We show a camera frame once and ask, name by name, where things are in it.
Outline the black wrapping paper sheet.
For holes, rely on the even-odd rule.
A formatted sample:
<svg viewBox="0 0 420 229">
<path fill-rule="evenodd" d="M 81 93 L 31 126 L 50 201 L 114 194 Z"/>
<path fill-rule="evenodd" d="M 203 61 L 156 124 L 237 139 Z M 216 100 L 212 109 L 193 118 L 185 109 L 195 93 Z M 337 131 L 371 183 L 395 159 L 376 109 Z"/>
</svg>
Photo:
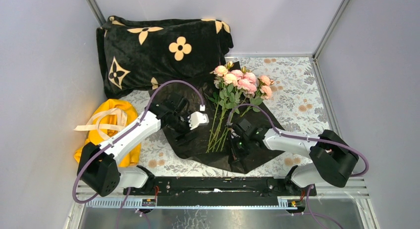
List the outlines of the black wrapping paper sheet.
<svg viewBox="0 0 420 229">
<path fill-rule="evenodd" d="M 164 83 L 173 79 L 182 79 L 187 82 L 190 82 L 198 88 L 206 100 L 206 113 L 210 117 L 210 122 L 213 120 L 213 115 L 215 113 L 215 105 L 208 100 L 208 97 L 216 91 L 214 85 L 214 75 L 211 72 L 219 65 L 225 65 L 228 62 L 221 62 L 218 64 L 212 65 L 201 65 L 201 64 L 182 64 L 180 66 L 172 66 L 170 64 L 158 64 L 153 73 L 153 79 L 155 83 Z M 234 63 L 234 67 L 241 69 L 238 62 Z M 244 116 L 232 116 L 230 114 L 225 118 L 224 126 L 227 127 L 226 123 L 228 120 L 238 120 L 245 118 L 250 123 L 255 124 L 256 126 L 269 126 L 268 120 L 265 118 L 264 113 L 268 112 L 268 108 L 261 103 L 256 107 L 259 112 L 254 112 L 250 110 Z M 227 136 L 223 138 L 224 147 L 221 151 L 207 153 L 207 146 L 210 136 L 211 123 L 209 126 L 199 127 L 194 131 L 198 133 L 198 137 L 193 141 L 189 142 L 184 146 L 174 146 L 171 145 L 177 156 L 183 159 L 191 159 L 203 163 L 208 166 L 216 167 L 222 170 L 237 172 L 237 173 L 249 173 L 253 169 L 267 163 L 268 161 L 281 155 L 281 151 L 263 151 L 259 150 L 254 153 L 251 153 L 245 160 L 244 164 L 236 163 L 230 164 L 229 160 L 229 146 Z"/>
</svg>

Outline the pink fake flower bunch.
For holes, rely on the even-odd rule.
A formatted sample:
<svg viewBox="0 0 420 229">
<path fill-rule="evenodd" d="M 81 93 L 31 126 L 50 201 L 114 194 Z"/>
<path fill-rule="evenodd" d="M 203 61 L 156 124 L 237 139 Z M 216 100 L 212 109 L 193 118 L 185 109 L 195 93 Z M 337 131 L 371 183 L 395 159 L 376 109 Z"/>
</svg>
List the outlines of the pink fake flower bunch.
<svg viewBox="0 0 420 229">
<path fill-rule="evenodd" d="M 272 97 L 271 86 L 274 84 L 266 75 L 256 76 L 246 67 L 235 68 L 231 61 L 217 66 L 211 74 L 214 75 L 216 91 L 208 100 L 215 105 L 215 113 L 211 120 L 207 153 L 221 151 L 224 147 L 223 138 L 228 132 L 224 126 L 225 118 L 230 114 L 242 117 L 250 110 L 259 112 L 256 107 Z"/>
</svg>

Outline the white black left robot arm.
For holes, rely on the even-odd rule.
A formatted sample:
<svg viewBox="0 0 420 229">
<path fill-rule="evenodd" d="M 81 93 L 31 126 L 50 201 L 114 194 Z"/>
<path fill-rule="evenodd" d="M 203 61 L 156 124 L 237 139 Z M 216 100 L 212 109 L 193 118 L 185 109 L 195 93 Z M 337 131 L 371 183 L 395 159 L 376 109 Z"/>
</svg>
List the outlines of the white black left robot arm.
<svg viewBox="0 0 420 229">
<path fill-rule="evenodd" d="M 99 144 L 88 143 L 81 152 L 77 180 L 83 181 L 101 197 L 118 188 L 135 188 L 143 195 L 151 193 L 154 182 L 146 169 L 120 167 L 120 163 L 134 147 L 165 126 L 180 127 L 181 132 L 188 133 L 208 124 L 204 99 L 200 99 L 198 111 L 182 115 L 185 101 L 176 94 L 160 103 L 150 100 L 140 116 L 114 136 Z"/>
</svg>

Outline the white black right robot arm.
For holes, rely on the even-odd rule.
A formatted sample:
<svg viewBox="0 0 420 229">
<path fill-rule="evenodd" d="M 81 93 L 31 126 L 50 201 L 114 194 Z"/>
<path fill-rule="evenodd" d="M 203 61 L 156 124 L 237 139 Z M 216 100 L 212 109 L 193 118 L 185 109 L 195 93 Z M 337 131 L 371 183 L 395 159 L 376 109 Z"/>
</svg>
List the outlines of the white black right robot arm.
<svg viewBox="0 0 420 229">
<path fill-rule="evenodd" d="M 310 164 L 294 166 L 285 177 L 284 189 L 290 195 L 323 182 L 343 188 L 359 160 L 359 155 L 331 130 L 324 130 L 319 135 L 304 135 L 273 125 L 256 127 L 242 119 L 230 125 L 227 140 L 235 160 L 258 150 L 288 152 L 310 159 Z"/>
</svg>

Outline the black blanket with beige flowers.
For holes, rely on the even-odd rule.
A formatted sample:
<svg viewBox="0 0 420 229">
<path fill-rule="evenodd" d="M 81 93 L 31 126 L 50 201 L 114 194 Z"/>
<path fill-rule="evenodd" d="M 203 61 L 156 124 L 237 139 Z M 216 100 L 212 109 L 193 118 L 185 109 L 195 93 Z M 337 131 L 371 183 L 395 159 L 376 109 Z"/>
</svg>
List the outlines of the black blanket with beige flowers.
<svg viewBox="0 0 420 229">
<path fill-rule="evenodd" d="M 119 99 L 169 80 L 188 80 L 226 63 L 230 26 L 218 19 L 130 21 L 110 16 L 96 29 L 104 93 Z"/>
</svg>

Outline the yellow cloth bag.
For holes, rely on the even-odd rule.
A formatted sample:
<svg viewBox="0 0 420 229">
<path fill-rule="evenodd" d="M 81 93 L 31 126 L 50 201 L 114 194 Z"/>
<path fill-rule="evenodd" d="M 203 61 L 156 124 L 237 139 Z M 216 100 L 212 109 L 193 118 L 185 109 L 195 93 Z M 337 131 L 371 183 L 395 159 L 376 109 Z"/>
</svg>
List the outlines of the yellow cloth bag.
<svg viewBox="0 0 420 229">
<path fill-rule="evenodd" d="M 87 132 L 85 144 L 98 145 L 119 133 L 137 117 L 136 109 L 128 101 L 108 99 L 97 108 L 86 124 L 78 125 L 74 130 Z"/>
</svg>

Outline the floral patterned table cloth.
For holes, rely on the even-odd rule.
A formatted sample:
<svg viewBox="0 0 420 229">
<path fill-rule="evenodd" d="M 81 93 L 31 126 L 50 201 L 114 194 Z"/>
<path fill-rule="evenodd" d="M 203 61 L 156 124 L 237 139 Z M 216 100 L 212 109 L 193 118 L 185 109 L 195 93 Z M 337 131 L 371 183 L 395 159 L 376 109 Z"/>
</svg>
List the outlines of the floral patterned table cloth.
<svg viewBox="0 0 420 229">
<path fill-rule="evenodd" d="M 266 75 L 274 84 L 265 105 L 287 131 L 319 134 L 329 129 L 328 117 L 310 57 L 227 57 L 239 61 L 255 75 Z M 240 176 L 176 156 L 159 131 L 141 145 L 139 165 L 156 176 Z"/>
</svg>

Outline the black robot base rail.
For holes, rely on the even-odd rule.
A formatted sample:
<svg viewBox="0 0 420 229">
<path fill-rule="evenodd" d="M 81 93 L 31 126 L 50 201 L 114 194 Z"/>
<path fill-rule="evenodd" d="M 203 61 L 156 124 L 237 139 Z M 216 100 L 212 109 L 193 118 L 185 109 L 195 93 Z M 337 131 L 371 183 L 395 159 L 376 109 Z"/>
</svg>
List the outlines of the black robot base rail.
<svg viewBox="0 0 420 229">
<path fill-rule="evenodd" d="M 274 177 L 163 177 L 148 179 L 141 188 L 124 189 L 131 196 L 150 196 L 158 206 L 280 206 L 280 197 L 301 199 L 316 190 L 300 188 L 287 178 Z"/>
</svg>

